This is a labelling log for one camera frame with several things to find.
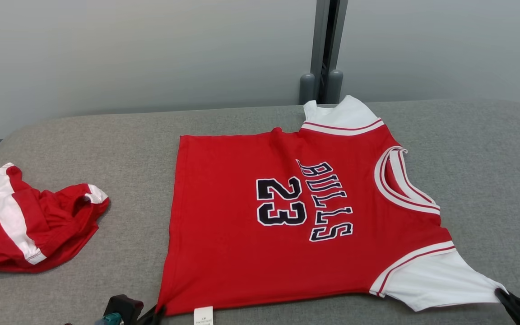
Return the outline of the red Bulls 23 jersey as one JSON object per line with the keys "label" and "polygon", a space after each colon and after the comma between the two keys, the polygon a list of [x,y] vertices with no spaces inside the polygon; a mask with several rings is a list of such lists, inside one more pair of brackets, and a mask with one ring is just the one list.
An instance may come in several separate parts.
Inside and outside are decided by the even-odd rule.
{"label": "red Bulls 23 jersey", "polygon": [[415,187],[407,152],[359,99],[305,104],[296,132],[184,135],[157,310],[371,294],[413,311],[496,303]]}

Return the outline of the red shorts white stripe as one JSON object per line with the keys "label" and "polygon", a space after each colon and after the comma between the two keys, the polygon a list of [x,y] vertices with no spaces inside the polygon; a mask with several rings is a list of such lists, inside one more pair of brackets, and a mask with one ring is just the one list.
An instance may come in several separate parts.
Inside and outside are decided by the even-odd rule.
{"label": "red shorts white stripe", "polygon": [[39,191],[23,181],[16,165],[0,167],[0,272],[36,274],[70,261],[109,205],[95,185]]}

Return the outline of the grey partition post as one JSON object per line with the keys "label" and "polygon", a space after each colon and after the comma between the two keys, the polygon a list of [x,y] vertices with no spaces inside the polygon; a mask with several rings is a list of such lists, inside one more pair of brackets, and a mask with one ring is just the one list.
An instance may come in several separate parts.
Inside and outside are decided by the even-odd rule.
{"label": "grey partition post", "polygon": [[348,0],[316,0],[310,72],[300,78],[298,103],[340,102],[343,72],[338,68]]}

